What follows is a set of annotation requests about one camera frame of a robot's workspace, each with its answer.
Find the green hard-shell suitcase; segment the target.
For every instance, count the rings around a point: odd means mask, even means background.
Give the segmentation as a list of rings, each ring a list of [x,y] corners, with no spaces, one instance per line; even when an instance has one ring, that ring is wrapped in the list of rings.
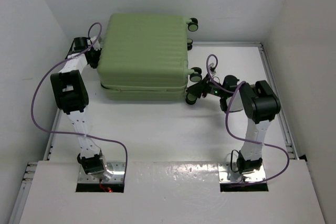
[[[202,70],[188,66],[193,47],[187,33],[197,18],[179,15],[115,13],[110,16],[97,72],[114,101],[177,101]]]

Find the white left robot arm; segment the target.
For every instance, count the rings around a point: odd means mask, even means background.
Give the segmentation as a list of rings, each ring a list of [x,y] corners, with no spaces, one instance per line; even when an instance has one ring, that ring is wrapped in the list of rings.
[[[50,76],[50,81],[57,107],[67,115],[78,134],[78,163],[86,175],[107,182],[113,172],[108,168],[101,148],[88,136],[91,131],[89,96],[81,76],[85,66],[90,65],[94,69],[98,66],[101,53],[99,41],[98,36],[75,38],[67,62],[58,73]]]

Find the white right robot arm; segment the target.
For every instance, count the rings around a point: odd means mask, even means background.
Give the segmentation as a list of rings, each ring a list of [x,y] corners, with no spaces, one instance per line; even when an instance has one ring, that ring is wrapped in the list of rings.
[[[280,112],[281,105],[267,81],[257,81],[254,85],[244,83],[239,88],[238,82],[235,76],[228,75],[220,84],[211,82],[209,75],[206,75],[203,80],[186,89],[186,103],[193,105],[197,99],[211,94],[220,98],[220,108],[224,113],[245,112],[248,118],[245,137],[247,141],[238,152],[237,169],[234,171],[244,174],[260,169],[263,161],[262,143],[265,140],[267,128],[276,114]],[[232,93],[237,88],[235,99],[228,108]]]

